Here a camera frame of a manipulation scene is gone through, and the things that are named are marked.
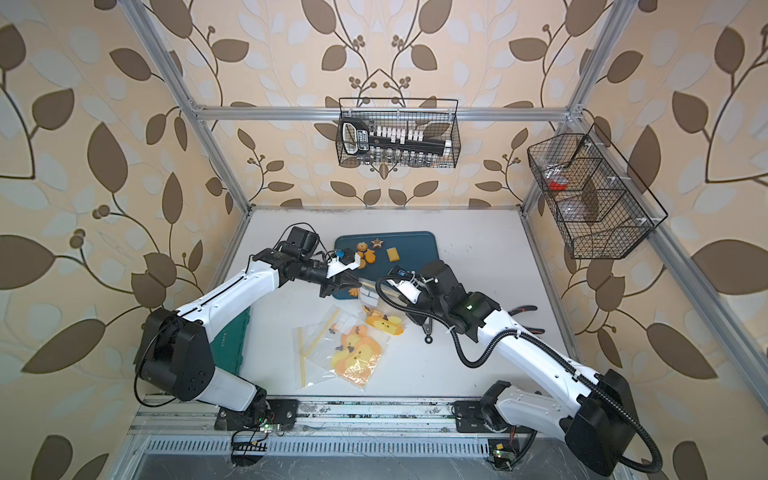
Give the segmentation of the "green box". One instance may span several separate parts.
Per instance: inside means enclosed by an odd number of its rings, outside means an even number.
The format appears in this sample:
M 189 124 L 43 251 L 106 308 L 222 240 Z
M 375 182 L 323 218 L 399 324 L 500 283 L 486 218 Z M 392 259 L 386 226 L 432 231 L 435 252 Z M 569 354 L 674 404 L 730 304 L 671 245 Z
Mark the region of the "green box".
M 250 323 L 250 310 L 231 320 L 210 344 L 216 367 L 238 376 L 243 362 L 243 347 Z

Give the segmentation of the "yellow square cookie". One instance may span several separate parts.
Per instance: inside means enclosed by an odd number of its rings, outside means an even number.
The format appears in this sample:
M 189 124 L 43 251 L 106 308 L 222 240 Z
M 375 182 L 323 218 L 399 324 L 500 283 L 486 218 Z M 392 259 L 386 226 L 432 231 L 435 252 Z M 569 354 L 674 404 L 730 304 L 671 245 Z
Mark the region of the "yellow square cookie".
M 387 255 L 391 263 L 395 263 L 400 260 L 399 253 L 395 247 L 389 248 L 387 250 Z

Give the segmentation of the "orange cookie cluster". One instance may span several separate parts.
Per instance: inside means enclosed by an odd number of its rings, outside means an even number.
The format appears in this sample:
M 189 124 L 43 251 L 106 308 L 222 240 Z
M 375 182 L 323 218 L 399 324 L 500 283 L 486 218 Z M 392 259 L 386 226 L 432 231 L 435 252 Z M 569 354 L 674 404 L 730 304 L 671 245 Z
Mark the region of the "orange cookie cluster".
M 366 250 L 365 252 L 358 252 L 358 257 L 360 258 L 360 269 L 364 269 L 369 265 L 373 265 L 376 263 L 376 254 L 373 250 Z

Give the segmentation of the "teal tray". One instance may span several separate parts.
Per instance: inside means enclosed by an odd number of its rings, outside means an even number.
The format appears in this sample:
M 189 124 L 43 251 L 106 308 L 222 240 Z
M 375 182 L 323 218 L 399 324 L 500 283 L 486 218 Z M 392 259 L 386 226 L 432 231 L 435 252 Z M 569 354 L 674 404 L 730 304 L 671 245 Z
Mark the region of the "teal tray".
M 355 249 L 360 242 L 371 247 L 374 239 L 381 239 L 383 246 L 374 250 L 376 263 L 361 271 L 361 279 L 375 281 L 389 273 L 395 265 L 409 271 L 420 271 L 426 264 L 439 259 L 435 236 L 428 231 L 344 235 L 335 240 L 334 247 Z M 391 263 L 387 255 L 387 250 L 392 247 L 400 256 L 395 263 Z

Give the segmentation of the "orange handled pliers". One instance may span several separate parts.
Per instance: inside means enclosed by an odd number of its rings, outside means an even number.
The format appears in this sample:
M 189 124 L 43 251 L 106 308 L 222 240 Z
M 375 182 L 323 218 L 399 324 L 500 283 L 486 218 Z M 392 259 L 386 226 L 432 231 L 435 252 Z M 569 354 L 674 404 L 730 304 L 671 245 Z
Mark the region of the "orange handled pliers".
M 508 310 L 508 314 L 512 317 L 515 317 L 516 315 L 519 315 L 521 313 L 535 312 L 537 310 L 538 310 L 538 307 L 536 305 L 522 305 L 522 306 L 515 307 L 511 310 Z M 543 335 L 546 332 L 544 328 L 540 328 L 540 327 L 525 326 L 525 329 L 528 330 L 533 335 Z

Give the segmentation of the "clear zip bag yellow strip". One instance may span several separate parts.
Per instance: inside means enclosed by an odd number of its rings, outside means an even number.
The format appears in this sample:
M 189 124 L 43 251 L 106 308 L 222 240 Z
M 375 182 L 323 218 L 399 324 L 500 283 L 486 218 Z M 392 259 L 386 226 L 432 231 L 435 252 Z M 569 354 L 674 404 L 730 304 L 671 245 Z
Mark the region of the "clear zip bag yellow strip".
M 305 389 L 336 376 L 331 365 L 335 354 L 340 353 L 341 309 L 332 307 L 316 323 L 293 330 L 294 385 Z

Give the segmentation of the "clear duck zip bag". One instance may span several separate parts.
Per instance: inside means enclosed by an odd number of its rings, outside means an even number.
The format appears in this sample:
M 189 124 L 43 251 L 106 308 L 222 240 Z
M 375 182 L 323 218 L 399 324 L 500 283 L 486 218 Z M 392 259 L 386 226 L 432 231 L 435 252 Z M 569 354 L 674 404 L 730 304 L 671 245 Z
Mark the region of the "clear duck zip bag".
M 363 312 L 363 327 L 373 337 L 398 337 L 405 332 L 405 322 L 391 307 L 378 299 L 360 297 L 358 303 Z

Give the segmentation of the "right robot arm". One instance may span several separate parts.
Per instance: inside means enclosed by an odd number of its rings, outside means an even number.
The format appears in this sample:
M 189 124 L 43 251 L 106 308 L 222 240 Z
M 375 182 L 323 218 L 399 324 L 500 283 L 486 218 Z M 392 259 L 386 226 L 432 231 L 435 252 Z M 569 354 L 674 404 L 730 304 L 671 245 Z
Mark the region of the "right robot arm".
M 561 354 L 482 292 L 468 292 L 441 260 L 420 272 L 391 270 L 386 286 L 405 302 L 419 325 L 446 327 L 459 361 L 478 369 L 493 356 L 533 379 L 542 393 L 495 381 L 461 417 L 487 431 L 522 427 L 565 443 L 594 473 L 609 476 L 635 438 L 637 413 L 627 382 L 615 371 L 600 374 Z

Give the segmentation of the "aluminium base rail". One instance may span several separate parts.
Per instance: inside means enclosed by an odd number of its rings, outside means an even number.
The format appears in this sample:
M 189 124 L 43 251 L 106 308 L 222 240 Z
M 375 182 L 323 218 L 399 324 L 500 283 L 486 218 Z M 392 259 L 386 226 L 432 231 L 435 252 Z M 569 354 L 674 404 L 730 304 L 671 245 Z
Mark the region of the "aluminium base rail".
M 270 436 L 426 436 L 488 434 L 478 398 L 273 396 L 261 426 Z M 134 435 L 223 435 L 246 426 L 243 414 L 201 402 L 141 407 Z

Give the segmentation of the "red item in basket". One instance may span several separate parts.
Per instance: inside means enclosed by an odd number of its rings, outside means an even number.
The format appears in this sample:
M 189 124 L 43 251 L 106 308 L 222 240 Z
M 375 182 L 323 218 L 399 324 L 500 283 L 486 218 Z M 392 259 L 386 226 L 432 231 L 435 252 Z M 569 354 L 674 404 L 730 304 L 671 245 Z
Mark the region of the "red item in basket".
M 565 191 L 568 188 L 569 180 L 562 176 L 551 177 L 546 182 L 547 188 L 552 192 Z

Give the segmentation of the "orange duck zip bag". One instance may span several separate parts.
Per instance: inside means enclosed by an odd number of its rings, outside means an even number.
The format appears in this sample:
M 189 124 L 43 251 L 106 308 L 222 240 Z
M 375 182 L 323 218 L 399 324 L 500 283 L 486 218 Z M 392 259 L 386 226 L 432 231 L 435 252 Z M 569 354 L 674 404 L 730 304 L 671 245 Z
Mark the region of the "orange duck zip bag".
M 340 335 L 330 358 L 330 369 L 338 377 L 364 388 L 384 354 L 388 337 L 367 324 L 359 324 Z

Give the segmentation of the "black tongs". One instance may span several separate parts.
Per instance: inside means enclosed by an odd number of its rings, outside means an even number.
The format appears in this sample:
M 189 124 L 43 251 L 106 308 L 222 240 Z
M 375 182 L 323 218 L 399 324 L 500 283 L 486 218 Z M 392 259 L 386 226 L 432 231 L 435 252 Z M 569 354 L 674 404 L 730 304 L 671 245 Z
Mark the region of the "black tongs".
M 424 333 L 424 342 L 427 345 L 430 345 L 433 343 L 433 319 L 430 317 L 427 317 L 424 322 L 422 323 L 422 330 Z

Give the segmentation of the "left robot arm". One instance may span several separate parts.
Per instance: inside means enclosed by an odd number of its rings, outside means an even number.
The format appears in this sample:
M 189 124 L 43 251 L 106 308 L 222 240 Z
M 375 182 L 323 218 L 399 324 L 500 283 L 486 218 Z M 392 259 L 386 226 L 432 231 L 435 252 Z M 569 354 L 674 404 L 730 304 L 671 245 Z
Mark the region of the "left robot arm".
M 316 232 L 293 225 L 288 238 L 248 257 L 245 267 L 202 297 L 176 310 L 159 308 L 145 322 L 135 357 L 143 380 L 183 402 L 199 401 L 233 412 L 265 405 L 266 391 L 215 364 L 211 343 L 241 313 L 284 284 L 300 280 L 324 298 L 360 286 L 362 259 L 353 249 L 317 259 Z

